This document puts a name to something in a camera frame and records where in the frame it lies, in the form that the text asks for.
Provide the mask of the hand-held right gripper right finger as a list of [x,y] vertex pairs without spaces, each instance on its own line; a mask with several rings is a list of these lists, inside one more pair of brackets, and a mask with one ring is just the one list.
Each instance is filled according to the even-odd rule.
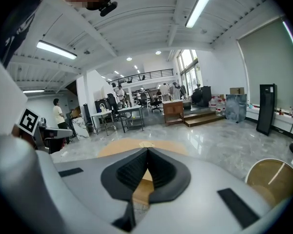
[[139,234],[237,234],[270,211],[245,182],[197,158],[150,148],[154,191]]

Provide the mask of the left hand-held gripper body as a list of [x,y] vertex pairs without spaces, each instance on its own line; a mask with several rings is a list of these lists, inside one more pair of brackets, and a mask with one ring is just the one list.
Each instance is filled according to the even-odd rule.
[[25,108],[17,126],[21,130],[21,137],[25,137],[25,140],[28,140],[34,149],[49,153],[44,136],[44,131],[46,130],[45,118]]

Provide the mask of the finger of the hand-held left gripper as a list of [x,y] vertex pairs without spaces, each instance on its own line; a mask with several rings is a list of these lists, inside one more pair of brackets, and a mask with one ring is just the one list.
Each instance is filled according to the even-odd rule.
[[49,147],[49,153],[59,152],[65,144],[66,138],[72,136],[73,131],[70,129],[47,129],[47,143]]

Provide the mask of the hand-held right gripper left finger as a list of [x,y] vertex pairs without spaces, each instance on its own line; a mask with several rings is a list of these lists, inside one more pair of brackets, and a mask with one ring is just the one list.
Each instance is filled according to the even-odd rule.
[[116,155],[57,163],[73,195],[100,219],[131,232],[135,226],[133,193],[147,170],[146,148]]

